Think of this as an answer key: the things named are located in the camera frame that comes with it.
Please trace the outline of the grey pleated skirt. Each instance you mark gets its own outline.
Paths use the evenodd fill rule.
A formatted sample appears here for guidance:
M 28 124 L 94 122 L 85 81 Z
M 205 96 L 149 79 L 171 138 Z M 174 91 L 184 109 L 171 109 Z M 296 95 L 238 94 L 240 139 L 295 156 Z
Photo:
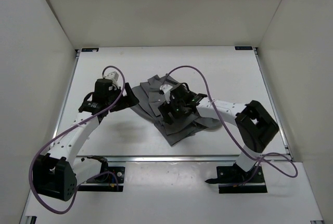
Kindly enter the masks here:
M 196 110 L 207 95 L 192 92 L 187 83 L 155 75 L 132 88 L 139 103 L 132 110 L 153 123 L 170 146 L 205 129 L 222 126 Z

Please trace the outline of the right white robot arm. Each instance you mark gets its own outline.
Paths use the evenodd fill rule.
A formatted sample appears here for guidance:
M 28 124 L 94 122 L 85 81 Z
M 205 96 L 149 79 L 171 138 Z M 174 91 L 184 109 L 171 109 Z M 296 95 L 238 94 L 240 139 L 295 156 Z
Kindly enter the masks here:
M 165 100 L 158 110 L 163 121 L 169 125 L 178 119 L 197 114 L 203 118 L 222 119 L 236 126 L 244 146 L 236 160 L 233 176 L 242 183 L 251 178 L 251 169 L 279 132 L 278 124 L 260 102 L 237 104 L 212 99 L 206 94 L 192 92 L 187 83 L 165 84 L 159 90 Z

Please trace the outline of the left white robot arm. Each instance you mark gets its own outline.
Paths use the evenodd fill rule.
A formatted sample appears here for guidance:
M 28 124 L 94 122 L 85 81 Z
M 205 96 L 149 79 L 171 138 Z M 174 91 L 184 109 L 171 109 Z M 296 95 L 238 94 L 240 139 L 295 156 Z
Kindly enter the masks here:
M 129 83 L 122 88 L 114 79 L 97 79 L 94 91 L 84 97 L 79 107 L 72 130 L 33 162 L 32 184 L 35 192 L 68 201 L 75 194 L 76 187 L 90 178 L 106 180 L 109 174 L 107 160 L 97 155 L 76 160 L 78 152 L 109 113 L 138 103 Z

